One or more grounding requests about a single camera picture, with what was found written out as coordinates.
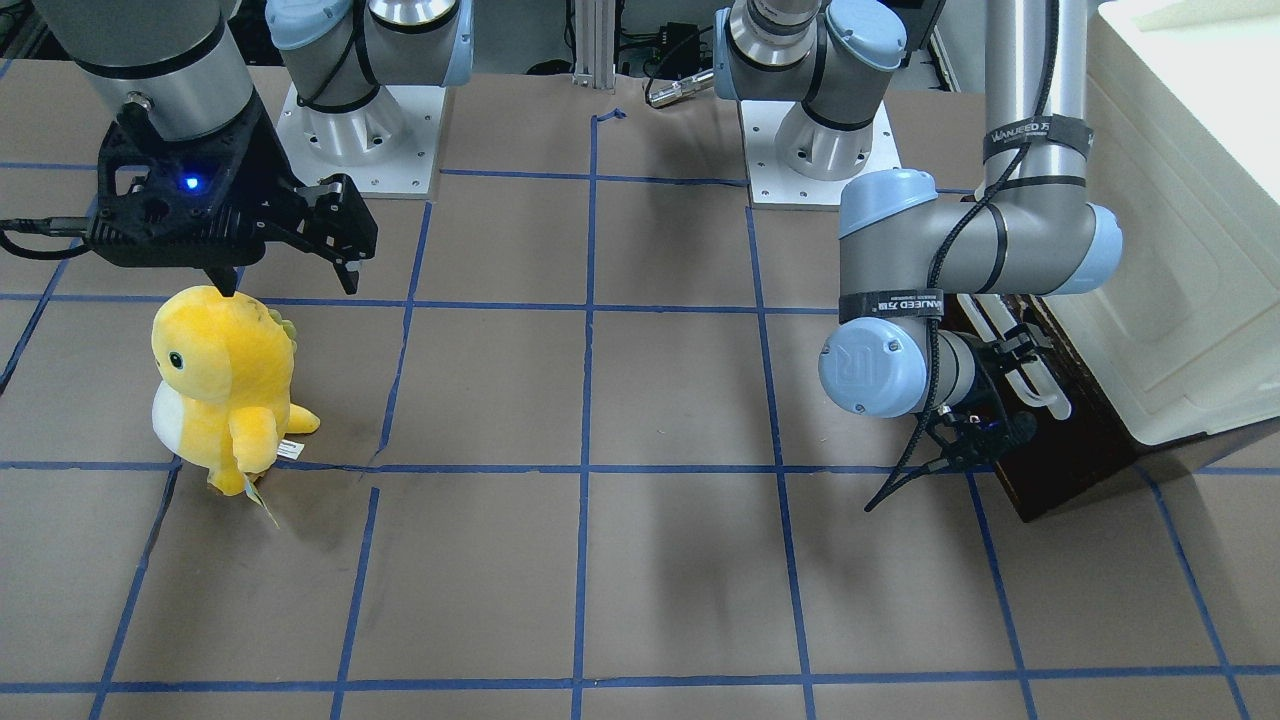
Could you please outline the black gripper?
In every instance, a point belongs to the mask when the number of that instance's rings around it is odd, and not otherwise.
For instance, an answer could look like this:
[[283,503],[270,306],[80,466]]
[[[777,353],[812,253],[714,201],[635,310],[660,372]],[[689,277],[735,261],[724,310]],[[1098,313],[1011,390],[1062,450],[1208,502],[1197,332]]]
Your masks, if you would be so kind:
[[88,249],[118,266],[204,269],[230,299],[274,240],[325,260],[344,293],[358,292],[378,245],[364,196],[344,173],[301,187],[260,96],[195,140],[163,140],[151,115],[127,101],[108,129]]

